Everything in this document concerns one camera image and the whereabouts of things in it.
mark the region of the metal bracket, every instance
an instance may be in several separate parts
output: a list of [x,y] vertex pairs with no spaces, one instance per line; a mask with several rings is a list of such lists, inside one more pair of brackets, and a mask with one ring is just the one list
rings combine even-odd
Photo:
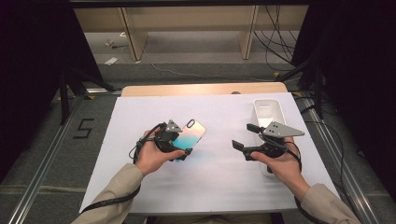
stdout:
[[303,131],[291,128],[276,121],[272,121],[263,133],[273,137],[301,136],[305,134]]
[[182,133],[183,132],[183,130],[181,130],[180,127],[178,127],[178,125],[175,124],[175,122],[172,121],[171,119],[169,119],[169,122],[166,125],[165,131],[168,133]]

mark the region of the finger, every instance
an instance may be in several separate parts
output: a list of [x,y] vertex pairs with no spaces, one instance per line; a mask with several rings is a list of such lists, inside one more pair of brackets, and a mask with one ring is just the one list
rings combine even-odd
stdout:
[[285,142],[294,142],[293,137],[285,137]]
[[[160,130],[161,130],[161,128],[158,127],[158,128],[156,128],[152,133],[157,133],[157,132],[159,132]],[[144,136],[146,136],[150,131],[151,131],[151,130],[145,131]]]
[[252,152],[250,156],[254,160],[264,162],[265,164],[268,164],[268,162],[271,162],[273,160],[272,158],[267,157],[264,153],[260,153],[257,151]]
[[174,159],[176,159],[176,158],[179,158],[179,157],[181,157],[181,156],[183,156],[183,155],[185,155],[186,153],[185,153],[185,151],[184,150],[175,150],[175,151],[172,151],[172,152],[167,152],[167,153],[165,153],[165,158],[168,160],[168,161],[170,161],[170,160],[174,160]]

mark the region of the white container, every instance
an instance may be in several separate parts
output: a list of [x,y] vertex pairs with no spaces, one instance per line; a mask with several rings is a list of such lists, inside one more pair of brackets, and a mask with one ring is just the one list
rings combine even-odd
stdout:
[[[276,99],[256,100],[254,102],[252,123],[266,128],[272,121],[286,125],[280,102]],[[258,134],[255,135],[255,140],[257,147],[263,144]],[[273,175],[268,173],[266,164],[260,162],[260,168],[264,175]]]

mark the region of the iridescent phone case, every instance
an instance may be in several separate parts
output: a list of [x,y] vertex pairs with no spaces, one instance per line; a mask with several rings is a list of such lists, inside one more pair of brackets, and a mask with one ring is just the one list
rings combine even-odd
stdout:
[[206,128],[195,119],[191,119],[174,141],[174,146],[181,149],[193,148],[205,134]]

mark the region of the sleeve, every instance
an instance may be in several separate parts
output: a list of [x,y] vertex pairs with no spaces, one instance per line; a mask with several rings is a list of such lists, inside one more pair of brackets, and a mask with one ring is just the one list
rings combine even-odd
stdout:
[[[143,180],[143,174],[134,164],[124,165],[99,193],[92,203],[126,196],[134,192]],[[73,224],[122,223],[132,207],[132,200],[92,209],[81,214]]]
[[301,207],[311,216],[327,223],[360,223],[353,212],[323,184],[311,187]]

